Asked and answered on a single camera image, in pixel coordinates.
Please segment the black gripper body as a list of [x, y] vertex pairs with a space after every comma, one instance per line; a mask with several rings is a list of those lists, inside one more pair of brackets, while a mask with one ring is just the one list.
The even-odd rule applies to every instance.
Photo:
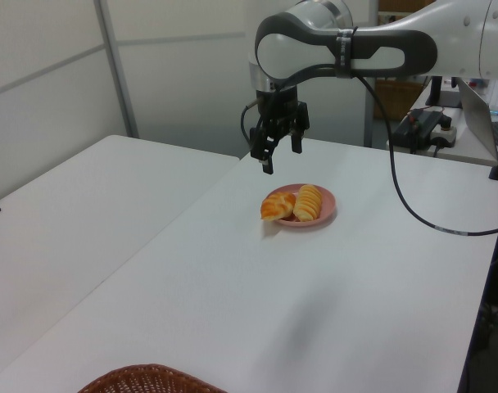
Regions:
[[256, 98], [258, 112], [264, 124], [293, 115], [298, 106], [297, 87], [286, 88], [279, 92], [256, 91]]

